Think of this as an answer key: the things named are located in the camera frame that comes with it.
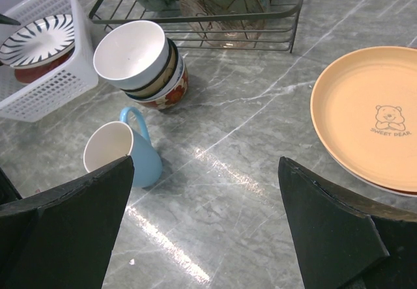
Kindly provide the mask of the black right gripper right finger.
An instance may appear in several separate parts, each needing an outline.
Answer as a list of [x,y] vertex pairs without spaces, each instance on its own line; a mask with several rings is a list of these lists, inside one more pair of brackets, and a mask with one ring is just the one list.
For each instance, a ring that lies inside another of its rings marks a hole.
[[416,214],[341,187],[296,161],[278,165],[305,288],[415,288]]

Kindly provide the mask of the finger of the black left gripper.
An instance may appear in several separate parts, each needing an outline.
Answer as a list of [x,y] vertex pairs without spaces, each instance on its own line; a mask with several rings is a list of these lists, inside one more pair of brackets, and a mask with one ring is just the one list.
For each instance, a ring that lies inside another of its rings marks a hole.
[[0,24],[1,25],[13,25],[19,26],[20,22],[18,20],[12,19],[6,15],[0,14]]

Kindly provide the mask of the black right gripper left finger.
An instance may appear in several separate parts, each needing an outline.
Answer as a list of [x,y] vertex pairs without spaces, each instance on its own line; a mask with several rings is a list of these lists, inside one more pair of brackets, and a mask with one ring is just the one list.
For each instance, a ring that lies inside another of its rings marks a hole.
[[23,198],[1,174],[1,287],[101,288],[132,188],[124,156]]

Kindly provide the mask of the blue striped white plate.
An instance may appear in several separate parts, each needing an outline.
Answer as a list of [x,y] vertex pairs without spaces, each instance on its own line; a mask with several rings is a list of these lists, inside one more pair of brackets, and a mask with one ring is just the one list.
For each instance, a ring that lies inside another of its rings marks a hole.
[[48,64],[75,47],[74,19],[58,14],[33,21],[1,45],[1,63],[22,70]]

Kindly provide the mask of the red teal flower plate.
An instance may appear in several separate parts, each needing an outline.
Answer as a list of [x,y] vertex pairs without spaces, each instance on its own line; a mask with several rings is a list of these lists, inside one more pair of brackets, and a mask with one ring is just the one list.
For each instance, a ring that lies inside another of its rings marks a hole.
[[15,70],[14,76],[19,83],[24,85],[30,84],[39,79],[40,77],[44,76],[45,74],[49,73],[50,71],[54,70],[56,67],[62,65],[62,63],[66,62],[71,57],[74,50],[75,49],[72,49],[71,51],[59,57],[58,59],[55,59],[54,61],[43,66]]

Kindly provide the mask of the white plastic bin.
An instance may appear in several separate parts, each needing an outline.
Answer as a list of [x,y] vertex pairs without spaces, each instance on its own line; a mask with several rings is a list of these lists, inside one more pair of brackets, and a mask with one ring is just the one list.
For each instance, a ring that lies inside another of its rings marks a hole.
[[97,86],[91,21],[78,0],[23,0],[5,12],[22,25],[56,14],[73,15],[74,52],[64,63],[28,85],[18,82],[12,68],[2,66],[1,117],[36,122]]

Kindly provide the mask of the white bottom plate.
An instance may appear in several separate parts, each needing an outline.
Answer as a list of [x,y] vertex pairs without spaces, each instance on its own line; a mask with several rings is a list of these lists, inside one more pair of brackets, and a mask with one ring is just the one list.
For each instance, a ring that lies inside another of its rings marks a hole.
[[355,174],[354,172],[352,172],[351,170],[349,170],[348,168],[346,168],[343,164],[341,164],[332,154],[330,154],[330,156],[332,157],[332,159],[334,159],[337,163],[338,163],[338,165],[340,165],[343,169],[345,169],[348,173],[350,173],[351,175],[353,175],[355,178],[357,178],[357,179],[359,179],[359,180],[361,180],[362,182],[364,182],[364,183],[366,183],[366,184],[368,184],[368,185],[371,185],[371,186],[373,186],[373,187],[375,187],[375,188],[378,188],[378,189],[381,189],[381,190],[383,190],[383,191],[386,191],[386,192],[389,192],[389,193],[393,193],[393,194],[396,194],[396,195],[401,195],[401,196],[404,196],[404,197],[415,197],[416,198],[416,192],[407,192],[407,191],[398,191],[398,190],[394,190],[394,189],[390,189],[390,188],[387,188],[387,187],[383,187],[383,186],[380,186],[380,185],[377,185],[377,184],[375,184],[375,183],[373,183],[373,182],[370,182],[370,181],[368,181],[368,180],[365,180],[365,179],[363,179],[362,177],[360,177],[360,176],[358,176],[357,174]]

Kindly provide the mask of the light blue mug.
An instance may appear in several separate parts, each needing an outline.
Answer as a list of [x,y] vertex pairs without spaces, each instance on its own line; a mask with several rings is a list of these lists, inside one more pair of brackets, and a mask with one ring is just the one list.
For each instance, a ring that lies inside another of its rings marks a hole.
[[92,172],[123,156],[133,160],[134,187],[152,186],[161,177],[162,160],[152,146],[143,115],[135,107],[125,107],[118,121],[104,124],[91,135],[83,164]]

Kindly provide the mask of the orange bear plate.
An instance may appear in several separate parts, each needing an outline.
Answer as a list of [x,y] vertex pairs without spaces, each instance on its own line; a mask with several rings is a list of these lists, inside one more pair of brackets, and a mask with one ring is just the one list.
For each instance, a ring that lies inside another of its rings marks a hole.
[[332,62],[311,120],[328,153],[365,180],[416,192],[416,49],[375,46]]

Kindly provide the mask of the white top bowl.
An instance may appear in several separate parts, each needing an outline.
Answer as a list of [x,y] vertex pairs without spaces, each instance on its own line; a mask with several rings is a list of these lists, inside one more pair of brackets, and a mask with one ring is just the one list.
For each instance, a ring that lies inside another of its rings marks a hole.
[[97,46],[96,73],[122,90],[144,87],[163,70],[170,54],[164,30],[153,21],[125,23],[108,33]]

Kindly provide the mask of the clear pink glass plate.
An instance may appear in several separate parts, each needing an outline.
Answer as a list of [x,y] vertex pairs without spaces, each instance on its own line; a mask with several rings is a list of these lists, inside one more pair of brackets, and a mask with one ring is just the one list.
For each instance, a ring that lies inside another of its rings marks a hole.
[[257,40],[266,20],[235,16],[264,13],[258,0],[179,0],[181,15],[211,46],[237,48]]

